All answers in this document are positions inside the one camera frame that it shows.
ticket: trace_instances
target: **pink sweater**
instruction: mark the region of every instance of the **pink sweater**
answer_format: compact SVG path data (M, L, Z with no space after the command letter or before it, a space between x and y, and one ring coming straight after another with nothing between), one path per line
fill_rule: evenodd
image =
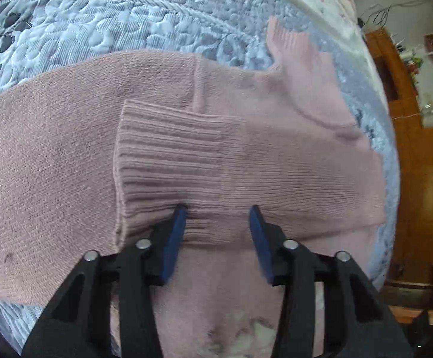
M118 251L178 202L189 206L185 243L155 296L168 357L215 339L244 355L231 352L244 322L247 350L266 354L257 324L277 326L282 295L259 271L253 204L314 251L345 249L365 267L385 220L381 158L329 54L275 19L267 45L266 72L146 50L1 95L0 299L45 305L86 250Z

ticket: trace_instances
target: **metal screw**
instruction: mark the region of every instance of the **metal screw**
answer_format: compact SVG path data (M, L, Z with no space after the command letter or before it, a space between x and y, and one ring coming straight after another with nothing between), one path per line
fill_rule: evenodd
M286 240L286 241L283 242L283 246L286 249L294 250L294 249L297 249L297 247L299 246L299 244L296 241L294 241L294 240Z
M99 253L95 250L89 250L84 254L84 259L86 261L94 261L97 257L99 257Z
M336 257L341 260L343 263L347 262L350 260L350 254L347 253L346 251L339 251L336 254Z
M144 250L144 249L148 249L150 246L152 246L152 242L146 238L142 238L141 240L137 241L135 246L137 246L137 248L139 248L141 250Z

